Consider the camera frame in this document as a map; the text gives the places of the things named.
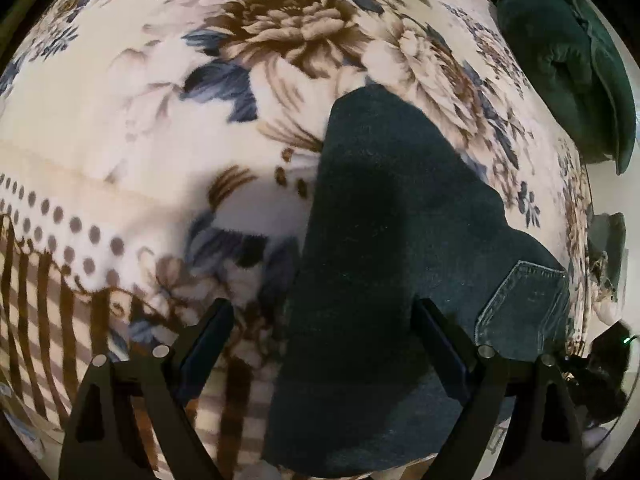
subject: bed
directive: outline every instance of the bed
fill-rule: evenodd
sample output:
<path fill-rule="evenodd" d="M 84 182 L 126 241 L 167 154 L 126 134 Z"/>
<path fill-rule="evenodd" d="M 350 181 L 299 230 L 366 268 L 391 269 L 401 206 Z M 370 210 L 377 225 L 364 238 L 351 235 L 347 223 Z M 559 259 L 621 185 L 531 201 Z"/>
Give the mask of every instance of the bed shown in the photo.
<path fill-rule="evenodd" d="M 329 113 L 367 84 L 420 108 L 500 194 L 509 225 L 565 266 L 567 345 L 581 351 L 586 172 L 492 11 L 56 0 L 0 76 L 0 399 L 32 454 L 59 449 L 93 356 L 171 344 L 222 296 L 236 326 L 187 413 L 225 478 L 260 460 Z M 150 463 L 170 478 L 142 408 Z"/>

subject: rumpled fabric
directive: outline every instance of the rumpled fabric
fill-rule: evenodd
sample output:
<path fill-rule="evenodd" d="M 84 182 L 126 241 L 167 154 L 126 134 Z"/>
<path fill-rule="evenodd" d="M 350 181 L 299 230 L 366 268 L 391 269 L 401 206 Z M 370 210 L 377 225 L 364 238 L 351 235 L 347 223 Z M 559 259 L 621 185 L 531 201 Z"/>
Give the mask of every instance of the rumpled fabric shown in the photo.
<path fill-rule="evenodd" d="M 613 158 L 624 173 L 636 141 L 626 70 L 586 0 L 494 0 L 518 63 L 583 159 Z"/>
<path fill-rule="evenodd" d="M 566 271 L 508 227 L 500 196 L 418 108 L 370 85 L 329 119 L 286 306 L 268 462 L 332 478 L 442 446 L 462 407 L 412 333 L 416 298 L 506 358 L 564 346 Z"/>
<path fill-rule="evenodd" d="M 371 83 L 435 124 L 508 225 L 566 269 L 578 352 L 586 174 L 492 12 L 489 0 L 56 0 L 0 75 L 0 382 L 23 427 L 59 446 L 94 355 L 170 344 L 227 297 L 235 329 L 187 414 L 225 478 L 257 463 L 330 111 Z"/>

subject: metal screw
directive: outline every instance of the metal screw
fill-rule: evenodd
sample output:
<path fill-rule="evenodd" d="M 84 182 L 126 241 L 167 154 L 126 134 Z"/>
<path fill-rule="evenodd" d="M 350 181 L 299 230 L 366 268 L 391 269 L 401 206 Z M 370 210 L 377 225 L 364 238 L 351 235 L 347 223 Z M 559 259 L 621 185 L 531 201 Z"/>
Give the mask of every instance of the metal screw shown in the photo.
<path fill-rule="evenodd" d="M 98 354 L 96 357 L 94 357 L 94 360 L 91 361 L 91 364 L 97 367 L 101 367 L 106 362 L 107 362 L 107 356 L 103 354 Z"/>
<path fill-rule="evenodd" d="M 480 345 L 478 347 L 478 355 L 485 359 L 491 359 L 495 356 L 495 350 L 489 345 Z"/>
<path fill-rule="evenodd" d="M 154 357 L 162 359 L 163 357 L 167 357 L 169 355 L 169 347 L 167 345 L 158 345 L 151 353 L 154 355 Z"/>
<path fill-rule="evenodd" d="M 554 359 L 554 357 L 549 354 L 544 354 L 540 358 L 540 360 L 542 361 L 542 364 L 545 366 L 553 366 L 554 364 L 556 364 L 556 360 Z"/>

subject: polka dot border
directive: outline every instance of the polka dot border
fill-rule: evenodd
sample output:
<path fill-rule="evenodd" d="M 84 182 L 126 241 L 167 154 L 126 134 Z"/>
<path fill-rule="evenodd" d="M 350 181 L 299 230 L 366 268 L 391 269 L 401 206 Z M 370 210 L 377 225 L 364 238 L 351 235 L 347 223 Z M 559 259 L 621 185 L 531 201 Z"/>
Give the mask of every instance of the polka dot border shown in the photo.
<path fill-rule="evenodd" d="M 36 209 L 36 212 L 39 212 L 43 217 L 49 215 L 52 211 L 52 220 L 55 225 L 61 225 L 65 219 L 65 211 L 61 206 L 55 206 L 52 208 L 51 202 L 48 198 L 44 198 L 38 204 L 38 195 L 35 191 L 28 191 L 24 186 L 18 185 L 18 181 L 12 179 L 4 173 L 0 174 L 0 186 L 4 184 L 4 188 L 11 195 L 17 195 L 17 200 L 21 201 L 26 196 L 27 206 L 30 209 L 34 209 L 36 205 L 39 205 L 39 211 Z M 19 211 L 17 206 L 14 206 L 10 203 L 7 203 L 4 198 L 0 199 L 0 214 L 6 214 L 9 218 L 14 222 L 14 225 L 17 226 L 18 222 L 22 221 L 22 230 L 25 234 L 32 233 L 33 239 L 36 243 L 41 243 L 44 241 L 46 243 L 46 248 L 51 253 L 54 253 L 58 249 L 58 240 L 55 235 L 50 234 L 47 236 L 46 240 L 44 240 L 45 235 L 42 227 L 40 225 L 32 225 L 33 216 L 28 216 L 27 212 Z M 73 235 L 79 235 L 82 233 L 82 229 L 84 227 L 82 219 L 78 216 L 71 216 L 67 227 L 69 231 Z M 91 227 L 86 232 L 86 236 L 88 237 L 91 245 L 98 246 L 103 238 L 102 232 L 97 225 L 92 224 Z M 114 236 L 109 240 L 109 248 L 111 250 L 111 254 L 116 256 L 117 258 L 121 258 L 125 253 L 125 244 L 121 237 Z M 76 251 L 73 247 L 65 246 L 63 250 L 63 257 L 65 261 L 65 265 L 73 263 L 76 260 Z M 85 257 L 82 260 L 82 270 L 84 270 L 85 275 L 93 276 L 96 270 L 95 262 L 91 257 Z M 115 269 L 109 269 L 105 273 L 105 280 L 109 286 L 119 286 L 120 284 L 120 275 L 118 271 Z"/>

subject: jeans pocket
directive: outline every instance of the jeans pocket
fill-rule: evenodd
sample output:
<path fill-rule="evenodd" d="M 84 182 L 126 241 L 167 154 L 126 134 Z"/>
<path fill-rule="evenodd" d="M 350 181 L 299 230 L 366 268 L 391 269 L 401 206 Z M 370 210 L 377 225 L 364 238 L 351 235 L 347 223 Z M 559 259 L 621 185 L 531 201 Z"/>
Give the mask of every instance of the jeans pocket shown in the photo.
<path fill-rule="evenodd" d="M 510 359 L 533 361 L 564 342 L 569 305 L 564 270 L 518 262 L 476 320 L 476 344 Z"/>

